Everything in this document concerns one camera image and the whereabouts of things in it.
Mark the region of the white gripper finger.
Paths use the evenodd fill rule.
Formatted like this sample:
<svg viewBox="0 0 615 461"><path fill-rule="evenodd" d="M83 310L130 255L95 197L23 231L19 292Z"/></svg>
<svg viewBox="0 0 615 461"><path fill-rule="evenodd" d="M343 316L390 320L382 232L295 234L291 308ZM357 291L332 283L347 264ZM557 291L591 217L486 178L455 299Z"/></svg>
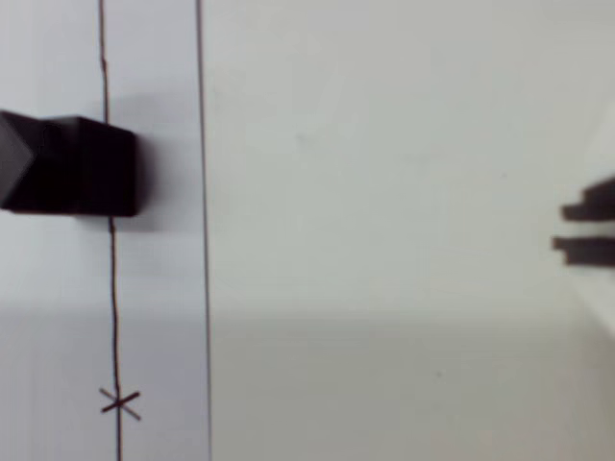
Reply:
<svg viewBox="0 0 615 461"><path fill-rule="evenodd" d="M578 173L578 200L564 205L566 221L614 220L614 102L607 107L584 150Z"/></svg>
<svg viewBox="0 0 615 461"><path fill-rule="evenodd" d="M566 272L583 305L613 337L614 238L555 236L552 247L563 254Z"/></svg>

